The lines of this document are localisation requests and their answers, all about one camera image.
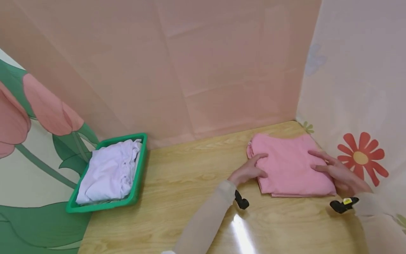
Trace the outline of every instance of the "tulip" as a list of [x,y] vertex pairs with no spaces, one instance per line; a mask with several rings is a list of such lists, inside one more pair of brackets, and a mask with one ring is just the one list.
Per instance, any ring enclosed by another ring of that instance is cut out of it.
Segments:
[[84,124],[83,119],[73,109],[31,74],[23,77],[23,86],[35,116],[48,132],[57,136],[68,135],[79,130]]
[[10,155],[14,146],[27,138],[31,121],[24,108],[0,82],[0,158]]

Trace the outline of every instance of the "wood grain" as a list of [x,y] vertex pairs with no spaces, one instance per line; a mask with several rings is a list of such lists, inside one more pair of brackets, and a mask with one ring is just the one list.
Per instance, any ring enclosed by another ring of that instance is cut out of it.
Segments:
[[[292,121],[152,150],[139,203],[95,212],[79,253],[170,250],[215,187],[246,161],[247,143],[258,132],[280,138],[305,134]],[[271,198],[255,180],[239,191],[250,207],[242,211],[234,204],[228,210],[208,253],[367,253],[354,214],[326,209],[333,197]]]

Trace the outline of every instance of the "green plastic basket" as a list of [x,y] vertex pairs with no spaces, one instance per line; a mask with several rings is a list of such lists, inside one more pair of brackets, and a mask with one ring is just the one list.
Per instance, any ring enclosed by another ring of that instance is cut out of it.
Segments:
[[131,134],[131,135],[122,136],[122,137],[115,137],[112,139],[106,139],[97,145],[96,150],[99,150],[102,147],[116,144],[118,142],[126,141],[128,139],[131,139],[132,141],[135,141],[136,139],[141,139],[142,144],[143,144],[141,147],[141,151],[140,151],[140,160],[138,161],[137,170],[135,172],[134,182],[133,182],[130,193],[121,200],[112,201],[109,203],[78,205],[76,203],[76,198],[78,196],[80,183],[82,182],[82,179],[85,176],[87,169],[89,168],[89,165],[87,165],[82,177],[80,178],[78,184],[76,185],[75,190],[73,191],[73,193],[71,195],[71,198],[69,199],[68,204],[66,205],[67,213],[87,213],[87,212],[93,212],[93,211],[99,211],[99,210],[106,210],[106,209],[111,209],[111,208],[119,207],[119,206],[129,206],[129,205],[135,204],[138,201],[139,196],[140,196],[140,189],[141,189],[141,184],[142,184],[142,180],[143,180],[143,175],[144,175],[147,153],[148,153],[147,134],[137,133],[137,134]]

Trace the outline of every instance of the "flower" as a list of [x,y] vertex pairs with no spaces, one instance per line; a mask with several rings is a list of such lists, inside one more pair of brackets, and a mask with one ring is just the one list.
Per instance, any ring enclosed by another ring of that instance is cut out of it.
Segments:
[[354,167],[354,173],[361,179],[364,179],[364,168],[372,179],[375,186],[379,185],[379,179],[376,177],[375,171],[383,177],[388,177],[389,173],[383,168],[377,160],[382,160],[385,157],[383,149],[377,149],[378,141],[373,139],[371,142],[371,135],[363,132],[359,137],[359,147],[355,143],[354,136],[351,133],[344,135],[344,140],[350,146],[338,145],[338,149],[349,156],[340,155],[337,158],[344,163],[344,165],[351,169]]
[[14,145],[21,144],[27,138],[31,121],[24,108],[0,82],[0,158],[10,155]]
[[23,86],[27,100],[44,129],[63,136],[82,127],[83,119],[31,74],[24,75]]
[[319,44],[313,44],[309,48],[309,53],[307,54],[306,65],[304,67],[304,73],[307,76],[311,76],[315,74],[319,67],[326,63],[327,57],[326,56],[318,56],[317,52],[321,48]]
[[304,128],[304,130],[307,132],[307,133],[309,133],[309,134],[312,134],[312,133],[314,133],[314,131],[313,131],[313,125],[312,124],[309,124],[309,123],[307,122],[307,121],[305,121],[304,123],[303,123],[303,128]]

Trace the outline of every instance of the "flower center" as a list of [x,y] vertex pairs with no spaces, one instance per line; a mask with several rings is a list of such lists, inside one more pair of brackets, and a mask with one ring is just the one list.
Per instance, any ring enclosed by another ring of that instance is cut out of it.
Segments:
[[360,151],[356,151],[352,157],[354,158],[354,161],[360,165],[368,163],[368,156]]

